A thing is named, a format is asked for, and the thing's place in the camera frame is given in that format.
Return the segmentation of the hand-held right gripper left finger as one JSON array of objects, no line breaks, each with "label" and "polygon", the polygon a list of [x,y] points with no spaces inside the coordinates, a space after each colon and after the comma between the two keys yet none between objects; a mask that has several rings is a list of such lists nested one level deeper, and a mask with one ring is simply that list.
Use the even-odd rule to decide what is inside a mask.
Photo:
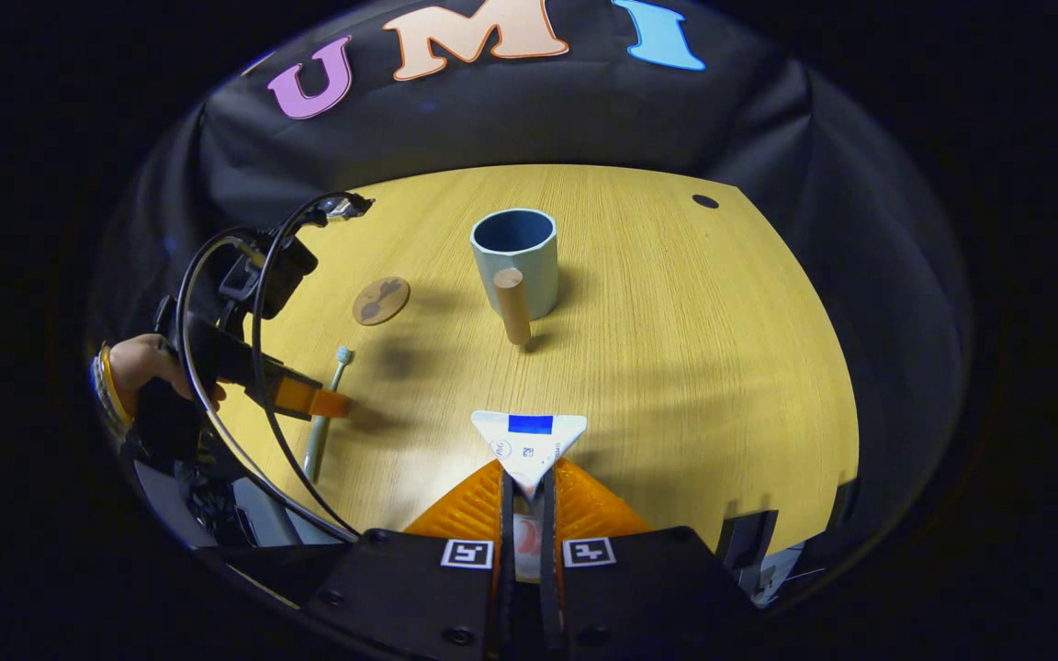
[{"label": "hand-held right gripper left finger", "polygon": [[515,581],[511,478],[475,470],[407,530],[375,528],[348,545],[307,614],[399,660],[491,660]]}]

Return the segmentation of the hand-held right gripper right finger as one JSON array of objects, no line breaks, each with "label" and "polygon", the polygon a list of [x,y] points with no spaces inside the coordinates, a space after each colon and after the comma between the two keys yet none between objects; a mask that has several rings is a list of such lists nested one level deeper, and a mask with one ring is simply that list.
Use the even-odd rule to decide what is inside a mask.
[{"label": "hand-held right gripper right finger", "polygon": [[566,459],[546,473],[540,493],[549,660],[719,660],[758,616],[692,528],[655,530]]}]

